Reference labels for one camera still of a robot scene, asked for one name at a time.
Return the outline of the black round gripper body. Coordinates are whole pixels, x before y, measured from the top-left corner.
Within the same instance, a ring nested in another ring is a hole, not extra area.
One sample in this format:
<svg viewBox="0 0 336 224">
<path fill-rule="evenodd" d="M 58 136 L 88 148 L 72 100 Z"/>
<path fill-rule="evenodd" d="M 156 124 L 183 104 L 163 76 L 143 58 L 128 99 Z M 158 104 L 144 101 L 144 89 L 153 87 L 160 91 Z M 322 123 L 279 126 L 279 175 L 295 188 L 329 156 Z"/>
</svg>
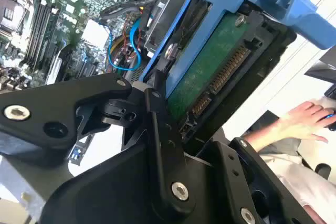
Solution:
<svg viewBox="0 0 336 224">
<path fill-rule="evenodd" d="M 159 190 L 143 144 L 61 185 L 40 223 L 262 223 L 237 153 L 210 142 L 186 159 L 185 188 Z"/>
</svg>

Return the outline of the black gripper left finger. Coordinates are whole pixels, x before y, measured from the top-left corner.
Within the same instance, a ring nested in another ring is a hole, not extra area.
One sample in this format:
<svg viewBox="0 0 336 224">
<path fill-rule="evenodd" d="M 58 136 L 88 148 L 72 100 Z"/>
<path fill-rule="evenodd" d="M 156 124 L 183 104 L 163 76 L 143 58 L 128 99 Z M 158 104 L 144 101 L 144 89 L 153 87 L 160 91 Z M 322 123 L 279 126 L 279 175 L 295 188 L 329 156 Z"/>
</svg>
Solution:
<svg viewBox="0 0 336 224">
<path fill-rule="evenodd" d="M 65 163 L 75 143 L 111 125 L 124 128 L 126 148 L 143 144 L 151 173 L 165 190 L 185 188 L 185 154 L 165 94 L 114 73 L 1 95 L 1 155 L 51 169 Z"/>
</svg>

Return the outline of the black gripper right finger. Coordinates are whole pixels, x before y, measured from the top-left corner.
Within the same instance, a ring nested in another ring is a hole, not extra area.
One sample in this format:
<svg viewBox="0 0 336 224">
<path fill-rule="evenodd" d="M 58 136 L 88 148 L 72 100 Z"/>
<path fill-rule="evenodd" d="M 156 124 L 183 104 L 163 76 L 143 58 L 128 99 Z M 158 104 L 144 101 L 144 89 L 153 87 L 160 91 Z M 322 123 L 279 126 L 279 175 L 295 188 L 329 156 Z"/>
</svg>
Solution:
<svg viewBox="0 0 336 224">
<path fill-rule="evenodd" d="M 314 222 L 250 144 L 212 141 L 211 151 L 229 223 Z"/>
</svg>

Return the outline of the person's bare hand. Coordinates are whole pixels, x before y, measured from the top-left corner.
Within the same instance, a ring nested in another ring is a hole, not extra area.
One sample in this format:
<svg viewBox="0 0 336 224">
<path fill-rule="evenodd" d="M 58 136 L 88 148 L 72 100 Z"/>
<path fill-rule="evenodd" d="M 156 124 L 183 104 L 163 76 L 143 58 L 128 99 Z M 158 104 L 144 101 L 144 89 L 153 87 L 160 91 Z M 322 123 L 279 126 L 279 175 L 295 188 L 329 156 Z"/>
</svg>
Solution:
<svg viewBox="0 0 336 224">
<path fill-rule="evenodd" d="M 327 139 L 316 133 L 334 122 L 333 109 L 324 108 L 312 102 L 304 102 L 277 121 L 277 132 L 283 138 L 293 137 L 326 143 Z"/>
</svg>

